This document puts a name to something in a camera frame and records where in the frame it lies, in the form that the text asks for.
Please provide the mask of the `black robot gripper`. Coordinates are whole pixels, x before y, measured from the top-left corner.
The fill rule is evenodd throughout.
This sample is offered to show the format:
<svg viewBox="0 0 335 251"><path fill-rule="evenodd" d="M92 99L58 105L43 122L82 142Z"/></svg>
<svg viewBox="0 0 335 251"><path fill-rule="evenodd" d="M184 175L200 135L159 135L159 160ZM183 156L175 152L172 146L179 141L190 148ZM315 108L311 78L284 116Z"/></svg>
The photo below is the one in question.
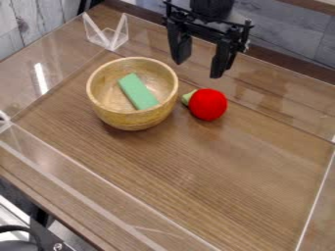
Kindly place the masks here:
<svg viewBox="0 0 335 251"><path fill-rule="evenodd" d="M220 78L232 67L236 52L248 50L252 20L235 11L235 0L164 0L167 40L171 57L180 65L191 56L192 35L218 41L210 78Z"/></svg>

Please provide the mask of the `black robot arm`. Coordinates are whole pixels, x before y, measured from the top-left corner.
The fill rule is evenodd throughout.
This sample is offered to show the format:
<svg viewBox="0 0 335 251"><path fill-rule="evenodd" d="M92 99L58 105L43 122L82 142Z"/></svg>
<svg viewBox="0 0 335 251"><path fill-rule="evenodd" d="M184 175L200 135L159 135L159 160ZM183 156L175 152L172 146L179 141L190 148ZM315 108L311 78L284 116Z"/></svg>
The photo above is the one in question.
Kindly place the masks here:
<svg viewBox="0 0 335 251"><path fill-rule="evenodd" d="M220 78L232 67L236 54L248 50L252 20L234 10L235 0L190 0L187 9L172 0L164 0L164 4L164 25L174 62L180 65L190 58L192 37L196 36L216 45L210 78Z"/></svg>

